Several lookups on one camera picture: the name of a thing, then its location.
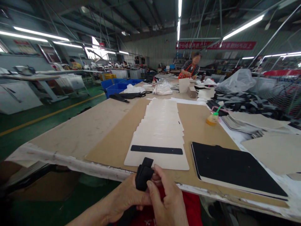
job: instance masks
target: yellow floor line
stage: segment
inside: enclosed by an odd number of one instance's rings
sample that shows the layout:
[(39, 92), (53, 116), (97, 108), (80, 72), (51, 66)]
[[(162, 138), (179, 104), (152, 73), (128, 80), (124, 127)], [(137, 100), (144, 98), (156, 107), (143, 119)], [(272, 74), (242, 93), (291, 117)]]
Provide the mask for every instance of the yellow floor line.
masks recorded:
[(70, 109), (70, 108), (73, 108), (73, 107), (75, 107), (75, 106), (77, 106), (77, 105), (80, 105), (80, 104), (82, 104), (82, 103), (85, 103), (85, 102), (87, 102), (87, 101), (89, 101), (89, 100), (92, 100), (92, 99), (95, 99), (95, 98), (97, 98), (97, 97), (100, 97), (100, 96), (102, 96), (102, 95), (104, 95), (104, 94), (105, 94), (105, 93), (99, 94), (99, 95), (97, 95), (97, 96), (94, 96), (94, 97), (91, 97), (91, 98), (89, 98), (89, 99), (86, 99), (86, 100), (83, 100), (83, 101), (81, 101), (81, 102), (78, 102), (78, 103), (76, 103), (76, 104), (73, 104), (73, 105), (71, 105), (71, 106), (69, 106), (69, 107), (63, 108), (63, 109), (58, 110), (58, 111), (56, 111), (56, 112), (50, 113), (50, 114), (48, 114), (48, 115), (42, 116), (42, 117), (40, 117), (40, 118), (34, 119), (34, 120), (29, 121), (29, 122), (27, 122), (27, 123), (24, 123), (24, 124), (22, 124), (22, 125), (19, 125), (19, 126), (16, 126), (16, 127), (14, 127), (14, 128), (11, 128), (11, 129), (9, 129), (9, 130), (6, 130), (6, 131), (4, 131), (4, 132), (1, 132), (1, 133), (0, 133), (0, 137), (6, 135), (6, 134), (8, 134), (8, 133), (11, 133), (11, 132), (13, 132), (13, 131), (16, 131), (16, 130), (18, 130), (18, 129), (21, 129), (21, 128), (25, 127), (25, 126), (29, 126), (29, 125), (31, 125), (31, 124), (33, 124), (33, 123), (36, 123), (36, 122), (38, 122), (38, 121), (41, 121), (41, 120), (43, 120), (43, 119), (45, 119), (45, 118), (48, 118), (48, 117), (50, 117), (50, 116), (56, 115), (56, 114), (58, 114), (58, 113), (60, 113), (60, 112), (62, 112), (62, 111), (65, 111), (65, 110), (68, 110), (68, 109)]

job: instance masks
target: apron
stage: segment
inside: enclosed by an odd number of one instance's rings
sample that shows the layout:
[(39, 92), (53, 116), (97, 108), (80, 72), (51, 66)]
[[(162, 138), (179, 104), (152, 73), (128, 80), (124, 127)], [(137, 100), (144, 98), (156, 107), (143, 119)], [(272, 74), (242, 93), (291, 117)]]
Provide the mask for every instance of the apron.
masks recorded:
[(189, 77), (187, 75), (184, 75), (183, 73), (180, 73), (179, 74), (179, 79), (181, 79), (181, 78), (189, 78)]

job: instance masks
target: white plastic bag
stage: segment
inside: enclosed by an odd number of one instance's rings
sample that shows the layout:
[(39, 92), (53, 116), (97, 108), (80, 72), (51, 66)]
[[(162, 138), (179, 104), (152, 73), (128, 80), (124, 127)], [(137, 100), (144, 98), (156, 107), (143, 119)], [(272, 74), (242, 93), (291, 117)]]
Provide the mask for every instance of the white plastic bag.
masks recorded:
[(224, 80), (215, 87), (215, 90), (223, 93), (245, 92), (256, 84), (249, 69), (239, 69), (230, 78)]
[(136, 87), (132, 84), (128, 84), (126, 86), (126, 89), (123, 91), (124, 93), (143, 93), (145, 92), (145, 89), (143, 87)]
[(157, 85), (153, 89), (153, 94), (158, 94), (158, 95), (172, 94), (171, 87), (172, 86), (170, 85), (170, 83), (165, 80), (162, 84)]

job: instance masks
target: black notebook cover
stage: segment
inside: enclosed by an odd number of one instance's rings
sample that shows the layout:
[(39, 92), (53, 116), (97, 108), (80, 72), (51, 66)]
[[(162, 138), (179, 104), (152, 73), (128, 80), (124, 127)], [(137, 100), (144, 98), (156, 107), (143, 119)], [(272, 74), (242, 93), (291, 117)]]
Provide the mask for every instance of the black notebook cover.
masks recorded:
[(199, 179), (207, 177), (279, 196), (288, 196), (248, 152), (196, 142), (192, 142), (192, 148)]

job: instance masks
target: blue plastic crate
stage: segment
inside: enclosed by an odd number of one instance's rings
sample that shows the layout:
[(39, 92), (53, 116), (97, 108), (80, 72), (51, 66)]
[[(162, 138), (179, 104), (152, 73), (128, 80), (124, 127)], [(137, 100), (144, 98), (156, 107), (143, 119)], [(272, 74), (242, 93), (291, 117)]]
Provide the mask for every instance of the blue plastic crate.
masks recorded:
[(134, 84), (138, 84), (140, 82), (143, 82), (144, 80), (143, 79), (129, 79), (129, 80), (126, 80), (125, 83), (134, 83)]
[(135, 83), (117, 83), (107, 88), (107, 97), (115, 93), (121, 93), (127, 88), (128, 84), (136, 85)]
[(117, 83), (125, 83), (126, 82), (126, 79), (123, 79), (123, 78), (114, 78), (113, 79), (113, 83), (114, 84), (117, 84)]
[(103, 87), (104, 90), (106, 90), (108, 87), (113, 85), (113, 81), (111, 79), (101, 81), (100, 83), (101, 83), (101, 86)]

